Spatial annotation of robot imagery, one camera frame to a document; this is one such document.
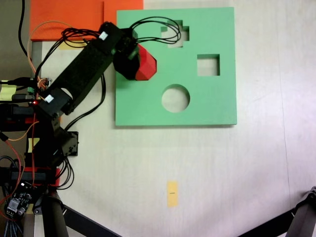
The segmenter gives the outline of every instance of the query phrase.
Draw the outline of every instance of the table surface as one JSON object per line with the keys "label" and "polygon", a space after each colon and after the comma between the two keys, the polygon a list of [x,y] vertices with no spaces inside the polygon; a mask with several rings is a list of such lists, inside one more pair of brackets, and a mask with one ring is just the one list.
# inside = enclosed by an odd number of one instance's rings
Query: table surface
{"label": "table surface", "polygon": [[[316,184],[316,1],[145,0],[145,9],[235,8],[238,124],[115,127],[115,73],[107,96],[72,128],[76,179],[66,205],[124,237],[233,237],[289,210]],[[42,44],[42,58],[51,47]],[[79,53],[57,50],[56,78]],[[100,82],[63,125],[92,108]],[[167,206],[167,182],[179,203]]]}

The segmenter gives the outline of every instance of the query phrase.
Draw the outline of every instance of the orange wire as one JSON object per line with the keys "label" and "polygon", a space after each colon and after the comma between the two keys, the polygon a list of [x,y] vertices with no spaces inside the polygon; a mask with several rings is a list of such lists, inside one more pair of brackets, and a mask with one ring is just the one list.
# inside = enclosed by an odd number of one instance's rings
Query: orange wire
{"label": "orange wire", "polygon": [[34,187],[34,181],[35,181],[35,158],[34,158],[34,133],[35,133],[35,126],[32,128],[32,186]]}
{"label": "orange wire", "polygon": [[47,24],[47,23],[60,23],[60,24],[63,24],[63,25],[66,25],[66,26],[72,28],[71,25],[69,25],[69,24],[67,24],[67,23],[65,23],[65,22],[62,22],[62,21],[45,21],[45,22],[40,23],[39,25],[37,25],[37,26],[34,28],[34,30],[31,32],[31,34],[30,34],[30,36],[29,36],[28,45],[27,45],[27,48],[26,48],[26,52],[27,52],[27,56],[28,56],[28,61],[29,61],[29,64],[30,64],[30,66],[31,66],[31,69],[33,70],[34,73],[36,72],[36,69],[35,69],[35,67],[34,67],[34,65],[33,65],[32,61],[31,61],[31,54],[30,54],[30,51],[31,51],[31,38],[32,38],[33,34],[35,33],[35,31],[36,31],[39,27],[41,27],[41,26],[43,26],[43,25],[45,25],[45,24]]}
{"label": "orange wire", "polygon": [[[15,153],[18,161],[19,161],[19,176],[18,176],[18,179],[17,179],[17,182],[16,182],[16,185],[15,185],[15,189],[13,190],[12,193],[10,193],[8,196],[4,197],[2,200],[0,200],[0,205],[3,204],[4,201],[8,200],[14,193],[15,191],[17,190],[18,186],[19,186],[19,183],[22,179],[22,175],[23,175],[23,171],[24,171],[24,168],[22,170],[22,164],[21,164],[21,159],[18,155],[18,152],[15,150],[15,148],[8,142],[8,141],[5,141],[5,143],[13,150],[13,152]],[[2,212],[2,210],[0,209],[0,215],[3,216],[5,219],[7,220],[10,220],[10,221],[16,221],[14,219],[10,219],[8,218],[7,216],[5,216]]]}
{"label": "orange wire", "polygon": [[39,122],[39,121],[34,122],[34,123],[28,128],[28,130],[23,134],[22,137],[17,138],[17,139],[11,139],[11,138],[9,138],[8,140],[11,141],[11,142],[20,141],[21,139],[23,139],[23,138],[26,136],[26,134],[28,134],[28,132],[30,131],[31,127],[34,126],[34,124],[36,124],[36,123],[38,123],[38,122]]}

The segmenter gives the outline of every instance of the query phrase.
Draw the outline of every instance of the cross-shaped hole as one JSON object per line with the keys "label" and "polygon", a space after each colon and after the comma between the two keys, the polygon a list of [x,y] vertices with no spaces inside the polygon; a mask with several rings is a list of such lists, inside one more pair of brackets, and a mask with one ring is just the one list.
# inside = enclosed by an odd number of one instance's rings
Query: cross-shaped hole
{"label": "cross-shaped hole", "polygon": [[[179,28],[180,28],[181,38],[175,44],[168,44],[168,48],[182,48],[183,42],[189,41],[189,39],[190,39],[189,26],[183,26],[182,20],[178,20],[176,22],[178,23]],[[172,37],[174,35],[175,35],[175,32],[171,28],[166,27],[166,26],[163,26],[161,28],[161,37],[162,38],[168,38],[168,37]]]}

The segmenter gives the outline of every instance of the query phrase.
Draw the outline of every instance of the green board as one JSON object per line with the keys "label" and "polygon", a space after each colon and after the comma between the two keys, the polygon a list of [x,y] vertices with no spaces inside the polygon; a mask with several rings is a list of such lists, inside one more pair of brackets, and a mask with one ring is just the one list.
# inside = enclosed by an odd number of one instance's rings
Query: green board
{"label": "green board", "polygon": [[[183,47],[145,42],[142,45],[156,58],[157,73],[149,81],[129,81],[117,73],[116,125],[216,125],[236,124],[236,74],[234,9],[199,8],[118,11],[118,27],[127,28],[150,16],[182,21],[189,28]],[[161,37],[159,24],[136,28],[138,37]],[[198,58],[217,57],[218,76],[199,76]],[[190,94],[190,103],[172,113],[161,102],[171,85],[181,85]]]}

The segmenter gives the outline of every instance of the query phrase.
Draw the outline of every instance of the orange paper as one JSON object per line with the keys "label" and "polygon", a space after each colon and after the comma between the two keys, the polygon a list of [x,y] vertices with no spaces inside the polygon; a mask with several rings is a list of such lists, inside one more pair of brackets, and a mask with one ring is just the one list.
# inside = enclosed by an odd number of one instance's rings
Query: orange paper
{"label": "orange paper", "polygon": [[[53,20],[97,31],[104,21],[116,24],[117,10],[131,9],[143,9],[143,0],[31,0],[30,32],[40,23]],[[58,40],[65,28],[59,23],[43,25],[31,40]]]}

